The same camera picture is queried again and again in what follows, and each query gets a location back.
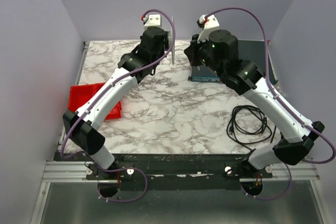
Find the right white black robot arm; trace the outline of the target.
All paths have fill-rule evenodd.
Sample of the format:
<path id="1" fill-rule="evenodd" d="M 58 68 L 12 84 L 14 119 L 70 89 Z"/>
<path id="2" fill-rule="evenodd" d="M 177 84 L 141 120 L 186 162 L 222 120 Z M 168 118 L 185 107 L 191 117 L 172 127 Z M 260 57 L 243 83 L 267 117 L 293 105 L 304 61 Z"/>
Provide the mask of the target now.
<path id="1" fill-rule="evenodd" d="M 184 50 L 193 67 L 206 66 L 221 83 L 252 102 L 281 132 L 281 139 L 252 150 L 248 165 L 260 170 L 271 164 L 296 165 L 311 151 L 325 125 L 301 115 L 277 91 L 271 91 L 264 72 L 252 61 L 239 58 L 238 39 L 227 30 L 215 30 L 204 42 L 192 36 Z"/>

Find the white cable spool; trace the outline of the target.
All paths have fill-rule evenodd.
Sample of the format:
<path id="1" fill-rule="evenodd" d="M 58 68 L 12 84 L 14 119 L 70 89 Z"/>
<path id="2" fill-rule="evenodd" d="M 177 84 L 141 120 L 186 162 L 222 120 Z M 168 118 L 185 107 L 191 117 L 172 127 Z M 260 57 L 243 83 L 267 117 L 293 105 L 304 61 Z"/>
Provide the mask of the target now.
<path id="1" fill-rule="evenodd" d="M 174 16 L 171 17 L 171 22 L 173 24 L 171 30 L 168 32 L 168 39 L 169 39 L 169 47 L 172 48 L 171 50 L 171 64 L 175 64 L 175 23 L 174 23 Z"/>

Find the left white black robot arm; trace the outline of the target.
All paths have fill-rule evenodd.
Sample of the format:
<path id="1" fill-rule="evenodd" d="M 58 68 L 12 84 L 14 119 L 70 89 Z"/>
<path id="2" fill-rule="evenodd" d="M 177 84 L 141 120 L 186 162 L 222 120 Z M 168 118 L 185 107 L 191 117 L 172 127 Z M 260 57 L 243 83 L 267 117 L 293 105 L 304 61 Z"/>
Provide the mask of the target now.
<path id="1" fill-rule="evenodd" d="M 147 28 L 140 43 L 122 55 L 108 81 L 84 105 L 63 116 L 66 140 L 72 140 L 102 169 L 108 169 L 114 156 L 105 146 L 105 138 L 98 132 L 113 107 L 146 76 L 154 75 L 159 62 L 174 48 L 175 31 L 160 27 Z"/>

